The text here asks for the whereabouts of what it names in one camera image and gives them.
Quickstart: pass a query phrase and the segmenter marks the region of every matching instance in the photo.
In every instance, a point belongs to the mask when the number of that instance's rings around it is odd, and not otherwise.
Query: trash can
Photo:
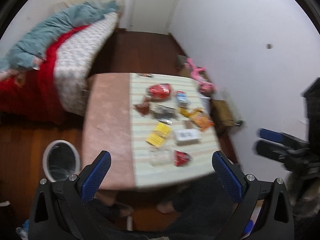
[[[80,172],[78,151],[68,141],[53,141],[44,151],[42,167],[49,181],[64,181],[70,175]]]

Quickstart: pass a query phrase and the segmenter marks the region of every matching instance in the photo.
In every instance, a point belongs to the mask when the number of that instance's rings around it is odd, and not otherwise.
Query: table
[[[158,123],[151,115],[142,117],[133,108],[140,103],[146,88],[153,84],[170,83],[174,90],[186,92],[190,109],[202,107],[194,80],[185,77],[155,74],[153,78],[135,73],[98,74],[89,98],[83,133],[82,168],[90,164],[102,150],[111,154],[112,164],[100,189],[129,190],[174,185],[214,172],[212,153],[220,150],[213,128],[200,134],[201,143],[176,146],[171,137],[166,147],[189,153],[193,160],[187,166],[173,163],[152,166],[145,142],[147,135]],[[175,100],[161,105],[176,107]],[[183,129],[187,118],[173,119],[173,130]]]

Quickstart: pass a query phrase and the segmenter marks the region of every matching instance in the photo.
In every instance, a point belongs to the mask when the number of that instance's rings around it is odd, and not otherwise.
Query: teal blanket
[[[94,23],[102,19],[104,14],[117,9],[116,1],[88,1],[50,16],[14,44],[5,57],[0,58],[0,71],[9,67],[24,71],[37,69],[39,61],[36,57],[44,60],[47,48],[62,34],[75,27]]]

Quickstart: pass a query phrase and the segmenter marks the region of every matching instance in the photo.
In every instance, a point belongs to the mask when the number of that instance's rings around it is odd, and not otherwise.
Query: red blanket
[[[0,82],[0,111],[22,114],[34,121],[61,124],[65,114],[54,86],[56,52],[65,40],[86,27],[88,25],[74,28],[60,36],[47,49],[40,70],[26,72],[26,82],[21,88],[15,84],[15,77]]]

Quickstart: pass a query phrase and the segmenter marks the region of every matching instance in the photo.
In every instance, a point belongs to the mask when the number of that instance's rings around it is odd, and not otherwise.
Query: striped tablecloth
[[[212,154],[220,150],[220,144],[214,128],[209,128],[205,132],[200,133],[200,143],[188,146],[177,146],[173,136],[170,136],[164,147],[171,149],[172,152],[174,150],[186,152],[192,156],[193,160],[183,167],[175,167],[173,162],[164,165],[151,165],[150,150],[152,146],[145,139],[157,125],[158,121],[153,119],[150,114],[145,117],[140,116],[133,105],[142,101],[147,87],[159,83],[170,83],[174,90],[186,92],[189,100],[189,109],[203,108],[196,91],[196,83],[193,79],[159,74],[155,74],[153,78],[149,78],[137,76],[135,73],[130,74],[129,113],[131,148],[135,186],[137,188],[177,184],[212,173],[214,172],[211,164]],[[159,104],[177,108],[175,98]],[[173,125],[170,126],[172,130],[183,129],[183,120],[188,120],[180,114],[178,116],[177,120],[172,120]]]

